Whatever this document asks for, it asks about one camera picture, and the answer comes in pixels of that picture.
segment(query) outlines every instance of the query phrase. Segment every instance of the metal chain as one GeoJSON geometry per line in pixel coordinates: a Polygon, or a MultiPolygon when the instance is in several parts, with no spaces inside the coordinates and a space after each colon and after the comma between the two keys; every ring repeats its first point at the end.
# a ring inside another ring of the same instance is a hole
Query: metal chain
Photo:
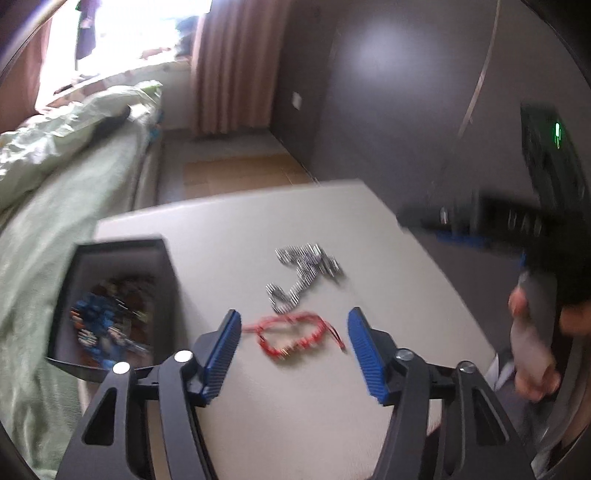
{"type": "Polygon", "coordinates": [[[289,313],[300,302],[300,296],[314,283],[319,275],[331,280],[342,275],[334,257],[329,257],[318,244],[301,247],[285,247],[275,250],[277,258],[284,265],[295,266],[298,279],[287,293],[274,283],[267,285],[267,293],[273,311],[278,315],[289,313]]]}

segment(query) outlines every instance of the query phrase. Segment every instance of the black box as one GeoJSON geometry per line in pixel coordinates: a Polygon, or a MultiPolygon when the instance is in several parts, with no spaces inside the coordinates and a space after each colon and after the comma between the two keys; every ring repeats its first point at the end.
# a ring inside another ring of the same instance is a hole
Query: black box
{"type": "MultiPolygon", "coordinates": [[[[47,346],[47,360],[75,377],[102,382],[108,371],[81,364],[77,333],[70,310],[97,283],[127,275],[154,277],[154,314],[148,331],[154,365],[174,353],[174,308],[177,282],[164,241],[126,240],[78,245],[61,285],[47,346]]],[[[152,367],[137,368],[138,378],[152,367]]]]}

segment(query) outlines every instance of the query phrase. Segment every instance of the metal screw head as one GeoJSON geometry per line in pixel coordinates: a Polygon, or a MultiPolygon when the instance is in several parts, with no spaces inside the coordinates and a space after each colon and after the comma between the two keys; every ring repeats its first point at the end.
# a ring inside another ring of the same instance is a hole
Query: metal screw head
{"type": "Polygon", "coordinates": [[[192,358],[193,352],[191,350],[179,350],[174,354],[174,359],[180,364],[188,362],[192,358]]]}
{"type": "Polygon", "coordinates": [[[413,357],[414,353],[412,353],[408,348],[401,348],[398,352],[396,352],[396,358],[398,358],[398,360],[408,362],[409,360],[412,360],[413,357]]]}
{"type": "Polygon", "coordinates": [[[113,372],[118,375],[123,375],[123,374],[126,374],[130,368],[131,368],[131,366],[129,365],[129,363],[118,362],[115,365],[113,365],[113,372]]]}
{"type": "Polygon", "coordinates": [[[460,362],[458,367],[460,368],[460,371],[464,372],[465,374],[472,374],[476,371],[476,365],[467,360],[460,362]]]}

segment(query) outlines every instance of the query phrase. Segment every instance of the finger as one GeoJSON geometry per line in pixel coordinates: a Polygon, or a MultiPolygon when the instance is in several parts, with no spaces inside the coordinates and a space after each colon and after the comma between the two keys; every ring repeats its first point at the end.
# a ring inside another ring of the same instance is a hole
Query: finger
{"type": "Polygon", "coordinates": [[[509,295],[509,311],[513,317],[523,317],[528,313],[527,297],[525,290],[521,287],[515,287],[509,295]]]}
{"type": "Polygon", "coordinates": [[[539,402],[545,395],[542,388],[538,388],[523,372],[519,371],[515,374],[515,391],[532,402],[539,402]]]}
{"type": "Polygon", "coordinates": [[[554,371],[549,379],[544,383],[544,388],[548,395],[552,395],[560,386],[560,374],[554,371]]]}
{"type": "Polygon", "coordinates": [[[591,335],[591,302],[563,308],[560,329],[567,335],[591,335]]]}

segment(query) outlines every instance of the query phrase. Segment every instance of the wall outlet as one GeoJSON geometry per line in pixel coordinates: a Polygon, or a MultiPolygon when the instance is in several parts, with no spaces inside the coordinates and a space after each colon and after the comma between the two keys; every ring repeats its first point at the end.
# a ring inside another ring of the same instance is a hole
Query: wall outlet
{"type": "Polygon", "coordinates": [[[296,110],[301,109],[301,95],[297,92],[291,94],[291,104],[296,110]]]}

